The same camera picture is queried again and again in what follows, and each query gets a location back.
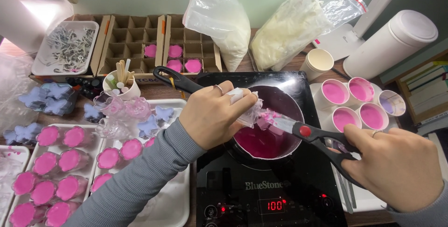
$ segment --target hand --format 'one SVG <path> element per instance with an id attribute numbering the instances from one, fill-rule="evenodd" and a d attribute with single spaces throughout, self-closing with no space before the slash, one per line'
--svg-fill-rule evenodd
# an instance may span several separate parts
<path id="1" fill-rule="evenodd" d="M 392 128 L 389 133 L 346 125 L 344 134 L 362 152 L 362 160 L 344 160 L 342 167 L 366 189 L 399 212 L 413 212 L 433 203 L 444 183 L 437 148 L 417 134 Z"/>
<path id="2" fill-rule="evenodd" d="M 237 118 L 254 106 L 258 97 L 250 90 L 243 90 L 243 98 L 230 105 L 232 96 L 225 93 L 233 90 L 231 81 L 205 87 L 188 98 L 187 105 L 179 116 L 179 121 L 190 137 L 204 150 L 229 141 L 243 125 Z"/>

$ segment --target digital display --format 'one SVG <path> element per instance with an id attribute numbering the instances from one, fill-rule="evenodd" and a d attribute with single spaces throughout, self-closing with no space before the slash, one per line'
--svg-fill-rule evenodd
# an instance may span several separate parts
<path id="1" fill-rule="evenodd" d="M 285 203 L 286 201 L 281 198 L 258 200 L 259 213 L 260 215 L 284 213 Z"/>

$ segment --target white paper cup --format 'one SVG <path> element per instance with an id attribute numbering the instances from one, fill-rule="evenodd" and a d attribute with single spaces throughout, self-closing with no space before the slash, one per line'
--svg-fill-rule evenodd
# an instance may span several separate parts
<path id="1" fill-rule="evenodd" d="M 340 90 L 331 90 L 328 87 L 339 87 Z M 333 106 L 345 104 L 350 98 L 349 89 L 338 80 L 328 79 L 313 96 L 316 109 L 325 110 Z"/>
<path id="2" fill-rule="evenodd" d="M 108 75 L 113 75 L 115 79 L 118 79 L 118 76 L 116 75 L 116 70 L 110 72 Z M 141 92 L 138 88 L 137 82 L 135 81 L 135 77 L 132 77 L 133 83 L 132 86 L 129 87 L 129 90 L 123 94 L 117 95 L 117 97 L 121 98 L 122 100 L 131 100 L 133 97 L 138 96 L 140 97 Z M 109 85 L 106 83 L 106 80 L 103 81 L 103 90 L 108 93 L 112 89 L 109 87 Z"/>
<path id="3" fill-rule="evenodd" d="M 332 69 L 333 65 L 334 60 L 329 52 L 315 48 L 308 52 L 300 70 L 306 72 L 308 81 L 310 82 L 319 75 Z"/>
<path id="4" fill-rule="evenodd" d="M 354 124 L 359 129 L 362 128 L 362 122 L 359 115 L 352 109 L 347 107 L 336 108 L 331 116 L 328 116 L 322 122 L 322 130 L 332 132 L 344 132 L 344 126 Z"/>
<path id="5" fill-rule="evenodd" d="M 381 106 L 374 103 L 364 103 L 356 110 L 361 118 L 362 128 L 384 130 L 389 125 L 389 117 Z"/>
<path id="6" fill-rule="evenodd" d="M 401 116 L 406 111 L 405 101 L 399 94 L 393 91 L 385 90 L 378 94 L 375 93 L 373 102 L 381 106 L 389 117 Z"/>
<path id="7" fill-rule="evenodd" d="M 350 79 L 347 87 L 350 92 L 350 98 L 345 106 L 373 102 L 375 90 L 373 89 L 372 84 L 364 78 L 354 77 Z"/>

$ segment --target white tray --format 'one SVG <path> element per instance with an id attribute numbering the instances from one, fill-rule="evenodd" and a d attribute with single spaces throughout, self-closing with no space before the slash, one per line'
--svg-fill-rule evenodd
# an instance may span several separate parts
<path id="1" fill-rule="evenodd" d="M 180 115 L 183 107 L 187 104 L 185 100 L 182 99 L 160 99 L 160 100 L 147 100 L 151 105 L 151 109 L 159 105 L 162 108 L 173 107 L 174 116 L 171 118 L 169 124 L 174 122 L 176 118 Z M 138 138 L 140 142 L 145 143 L 147 140 L 139 138 L 139 130 L 137 128 L 137 122 L 132 122 L 129 124 L 132 128 L 132 134 L 135 138 Z M 120 149 L 125 140 L 104 140 L 103 147 L 101 151 L 106 147 L 115 147 Z M 115 174 L 118 169 L 100 169 L 96 168 L 95 177 L 100 174 L 105 174 L 107 172 Z M 154 196 L 148 201 L 142 212 L 140 212 L 135 220 L 129 224 L 130 227 L 139 226 L 164 226 L 164 227 L 181 227 L 188 219 L 190 206 L 190 195 L 189 195 L 189 185 L 190 185 L 190 165 L 183 172 L 180 172 L 172 180 L 163 187 L 159 194 Z"/>
<path id="2" fill-rule="evenodd" d="M 96 37 L 98 35 L 99 31 L 99 25 L 95 21 L 63 21 L 59 25 L 64 26 L 66 29 L 73 29 L 75 30 L 76 35 L 79 39 L 82 38 L 84 31 L 82 30 L 84 27 L 88 27 L 90 29 L 94 29 L 95 32 L 93 34 L 93 40 L 92 45 L 89 49 L 89 53 L 87 54 L 87 60 L 84 65 L 84 67 L 78 71 L 78 72 L 63 72 L 63 73 L 56 73 L 54 72 L 54 69 L 61 69 L 61 66 L 58 64 L 52 64 L 49 66 L 46 66 L 44 63 L 40 61 L 39 58 L 53 58 L 53 52 L 60 52 L 60 49 L 56 48 L 50 48 L 47 44 L 47 40 L 49 40 L 48 35 L 45 35 L 43 38 L 42 44 L 39 47 L 39 50 L 36 54 L 36 59 L 34 60 L 33 66 L 31 67 L 31 72 L 34 75 L 41 75 L 41 76 L 47 76 L 47 75 L 81 75 L 87 72 L 90 65 L 90 59 L 92 57 L 93 48 L 95 46 Z"/>
<path id="3" fill-rule="evenodd" d="M 21 166 L 21 172 L 25 170 L 26 165 L 28 164 L 28 160 L 30 159 L 30 150 L 28 150 L 27 147 L 24 146 L 4 146 L 0 145 L 0 153 L 2 153 L 6 158 L 11 158 L 16 161 L 20 161 L 22 163 Z M 14 199 L 14 191 L 11 189 L 10 186 L 4 186 L 1 190 L 1 192 L 4 193 L 11 193 L 11 196 L 8 199 L 8 208 L 5 209 L 5 211 L 2 212 L 1 218 L 0 218 L 0 226 L 3 226 L 6 216 L 8 216 L 8 212 L 11 208 L 11 203 Z"/>
<path id="4" fill-rule="evenodd" d="M 313 96 L 316 94 L 316 92 L 319 90 L 319 88 L 322 86 L 322 83 L 313 83 L 310 85 L 311 93 Z M 372 87 L 375 90 L 375 92 L 382 91 L 380 87 L 378 87 L 376 84 L 372 83 Z M 317 116 L 319 117 L 319 121 L 322 124 L 322 121 L 325 120 L 328 116 L 332 114 L 332 112 L 336 109 L 336 107 L 333 107 L 328 110 L 317 110 Z M 397 127 L 398 125 L 394 118 L 389 118 L 389 126 L 384 129 L 384 131 L 389 131 L 390 128 Z M 356 159 L 361 159 L 361 156 L 357 153 L 352 153 L 353 157 Z M 340 187 L 339 179 L 337 177 L 337 170 L 332 164 L 333 169 L 333 175 L 336 180 L 337 189 L 339 192 L 340 201 L 342 202 L 342 208 L 345 212 L 347 212 L 347 206 L 345 204 L 344 196 L 342 195 L 342 189 Z M 345 187 L 347 188 L 347 179 L 344 177 L 341 177 Z M 381 210 L 386 207 L 386 203 L 372 193 L 370 193 L 368 190 L 359 188 L 356 185 L 353 185 L 353 194 L 355 195 L 355 201 L 356 201 L 356 208 L 353 208 L 353 212 L 364 212 L 364 211 L 372 211 L 372 210 Z"/>
<path id="5" fill-rule="evenodd" d="M 86 129 L 87 131 L 92 132 L 92 134 L 94 135 L 94 139 L 92 141 L 92 144 L 90 144 L 88 147 L 81 147 L 81 148 L 77 148 L 80 150 L 85 151 L 90 157 L 91 160 L 89 161 L 89 163 L 87 163 L 87 166 L 84 167 L 83 169 L 77 170 L 77 171 L 73 171 L 73 172 L 60 172 L 56 175 L 52 175 L 51 177 L 56 179 L 56 180 L 61 180 L 64 177 L 67 177 L 67 175 L 69 174 L 74 174 L 74 175 L 80 175 L 83 177 L 86 177 L 87 179 L 89 179 L 89 182 L 87 184 L 87 189 L 86 189 L 86 193 L 84 193 L 83 195 L 79 196 L 78 198 L 73 199 L 72 201 L 79 201 L 79 202 L 83 202 L 87 199 L 87 197 L 89 196 L 88 191 L 90 190 L 90 186 L 92 184 L 93 181 L 93 175 L 95 173 L 95 167 L 96 167 L 96 156 L 99 154 L 101 146 L 103 145 L 104 139 L 100 138 L 99 135 L 95 132 L 95 127 L 96 125 L 73 125 L 73 124 L 52 124 L 49 126 L 57 126 L 59 128 L 64 128 L 66 130 L 69 130 L 70 128 L 74 127 L 74 126 L 79 126 L 82 127 L 84 129 Z M 66 145 L 60 145 L 60 146 L 50 146 L 50 147 L 40 147 L 39 145 L 36 145 L 36 148 L 34 149 L 33 154 L 31 155 L 31 159 L 30 162 L 28 163 L 28 166 L 26 167 L 26 170 L 31 170 L 31 168 L 34 166 L 34 160 L 40 156 L 42 153 L 46 152 L 46 151 L 51 151 L 53 153 L 57 153 L 60 154 L 61 152 L 68 150 L 69 147 Z M 9 211 L 9 215 L 11 215 L 11 213 L 13 212 L 14 208 L 17 206 L 17 204 L 20 203 L 25 203 L 27 201 L 30 200 L 30 195 L 19 195 L 16 196 L 14 198 L 14 202 L 13 205 L 11 207 L 11 210 Z M 5 227 L 12 227 L 12 224 L 9 221 L 6 221 Z M 34 226 L 36 227 L 45 227 L 44 223 L 38 223 L 35 224 Z"/>

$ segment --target gray sleeve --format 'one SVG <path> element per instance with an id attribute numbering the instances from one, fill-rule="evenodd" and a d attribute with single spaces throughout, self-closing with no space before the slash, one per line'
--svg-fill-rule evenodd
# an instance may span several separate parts
<path id="1" fill-rule="evenodd" d="M 93 193 L 64 226 L 127 226 L 169 180 L 204 153 L 177 119 L 143 155 Z"/>
<path id="2" fill-rule="evenodd" d="M 445 227 L 448 226 L 448 182 L 439 198 L 428 207 L 411 213 L 399 213 L 392 207 L 386 208 L 401 227 Z"/>

